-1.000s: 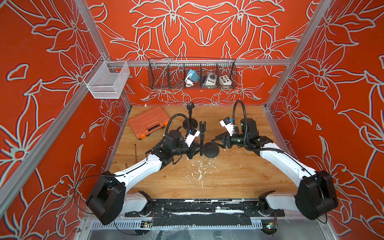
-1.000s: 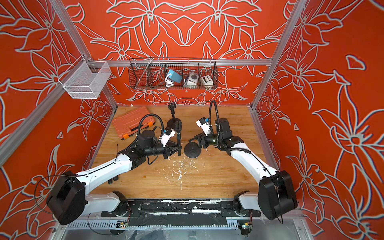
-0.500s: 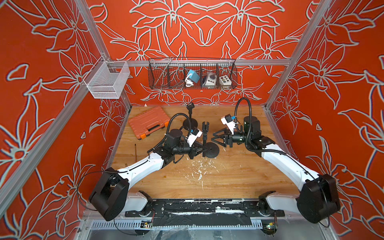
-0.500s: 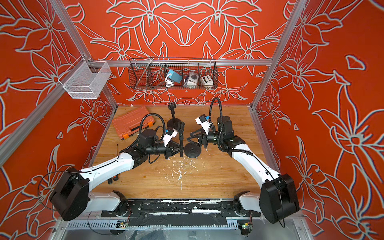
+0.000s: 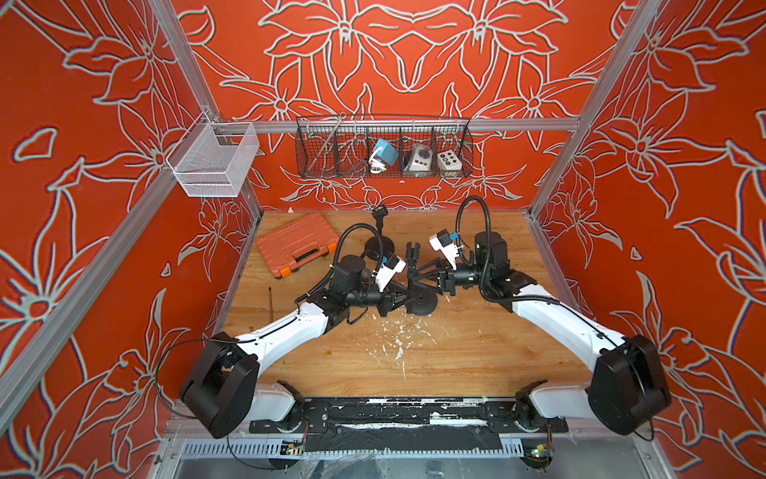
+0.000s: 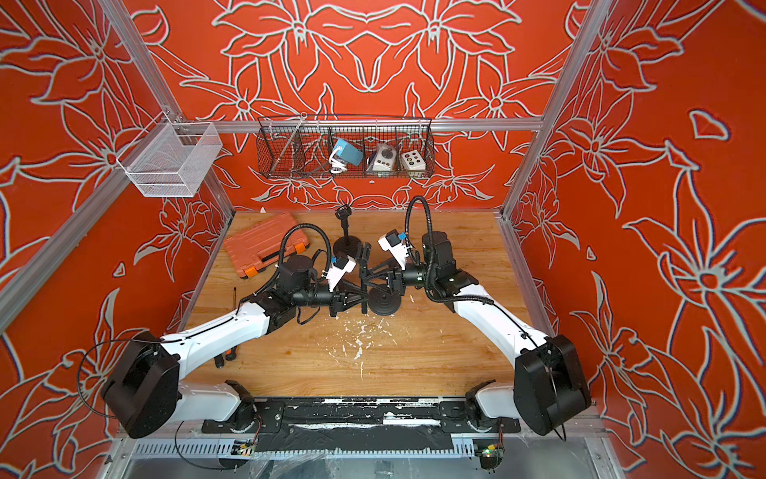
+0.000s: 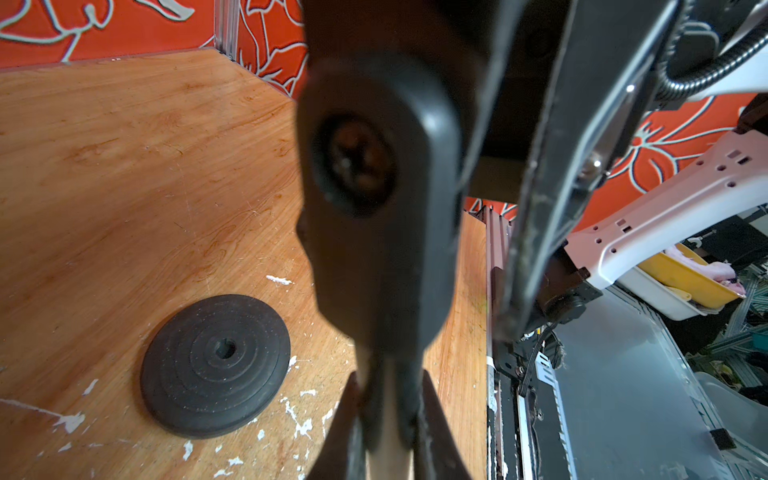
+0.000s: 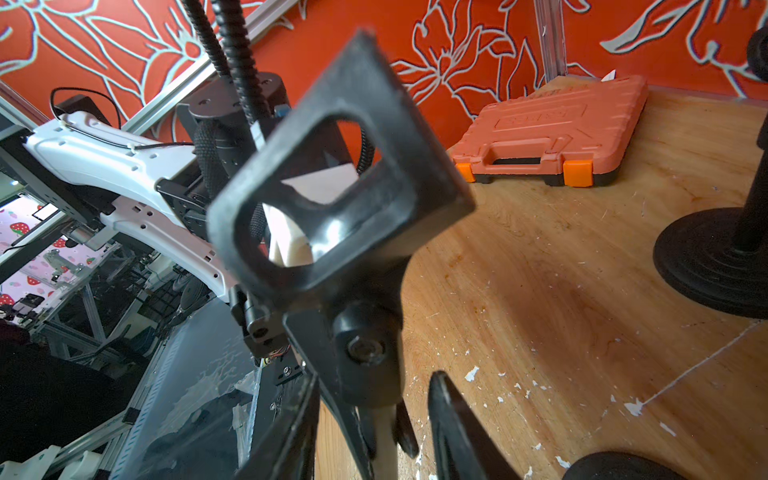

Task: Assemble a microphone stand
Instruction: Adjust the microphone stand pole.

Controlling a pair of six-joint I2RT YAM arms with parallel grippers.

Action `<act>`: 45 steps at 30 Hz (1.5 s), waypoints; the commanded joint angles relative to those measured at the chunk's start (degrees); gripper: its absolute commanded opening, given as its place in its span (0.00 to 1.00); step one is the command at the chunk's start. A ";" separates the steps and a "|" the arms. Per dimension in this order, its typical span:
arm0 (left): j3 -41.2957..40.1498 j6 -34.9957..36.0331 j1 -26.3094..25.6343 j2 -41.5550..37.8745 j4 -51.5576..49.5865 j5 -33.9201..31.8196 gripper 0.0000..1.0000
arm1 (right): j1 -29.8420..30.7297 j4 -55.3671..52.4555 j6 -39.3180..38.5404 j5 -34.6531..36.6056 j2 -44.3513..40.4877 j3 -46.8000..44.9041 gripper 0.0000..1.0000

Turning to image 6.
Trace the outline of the black round stand base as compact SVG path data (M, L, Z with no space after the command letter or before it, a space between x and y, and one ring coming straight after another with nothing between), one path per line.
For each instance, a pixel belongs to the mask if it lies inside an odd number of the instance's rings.
M333 244L333 255L335 257L341 257L346 255L347 257L353 257L357 259L362 250L362 241L358 237L349 236L339 238Z

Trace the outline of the black mic clip pole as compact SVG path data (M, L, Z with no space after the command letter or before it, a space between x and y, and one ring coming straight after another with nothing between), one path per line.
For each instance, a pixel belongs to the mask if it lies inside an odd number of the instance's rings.
M369 259L371 255L370 243L361 243L358 248L357 265L359 271L360 289L363 296L361 303L361 313L367 315L369 310L369 294L367 285L367 275L369 273Z
M335 211L335 217L340 221L343 237L349 238L349 218L352 215L352 209L349 205L342 205Z

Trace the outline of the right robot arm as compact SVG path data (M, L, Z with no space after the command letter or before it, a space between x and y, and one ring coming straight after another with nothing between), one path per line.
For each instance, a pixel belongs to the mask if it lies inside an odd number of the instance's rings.
M410 218L416 205L423 206L426 219L422 245L414 247L408 230L392 230L379 239L391 258L360 275L367 307L381 317L394 315L407 289L421 289L429 301L469 321L513 367L512 384L489 380L466 393L469 423L481 430L512 419L538 435L554 433L567 440L567 422L592 405L574 343L535 329L493 299L476 277L458 268L452 243L434 229L424 197L411 200L405 216Z

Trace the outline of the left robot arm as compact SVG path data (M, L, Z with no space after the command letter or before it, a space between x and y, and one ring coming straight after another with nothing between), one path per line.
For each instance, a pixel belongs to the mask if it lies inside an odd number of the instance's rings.
M198 327L156 337L131 338L102 390L103 401L133 439L147 437L169 423L215 421L247 432L261 420L255 400L235 380L199 384L187 380L206 362L299 319L301 309L325 307L337 315L363 302L343 277L356 267L353 257L326 254L319 271L311 257L288 257L287 242L278 249L273 275L237 307Z

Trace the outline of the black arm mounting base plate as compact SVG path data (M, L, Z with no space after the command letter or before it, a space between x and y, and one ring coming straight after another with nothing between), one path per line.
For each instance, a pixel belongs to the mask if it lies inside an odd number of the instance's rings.
M517 419L482 417L462 397L261 398L250 425L206 420L201 427L205 435L252 440L257 452L459 456L520 431Z

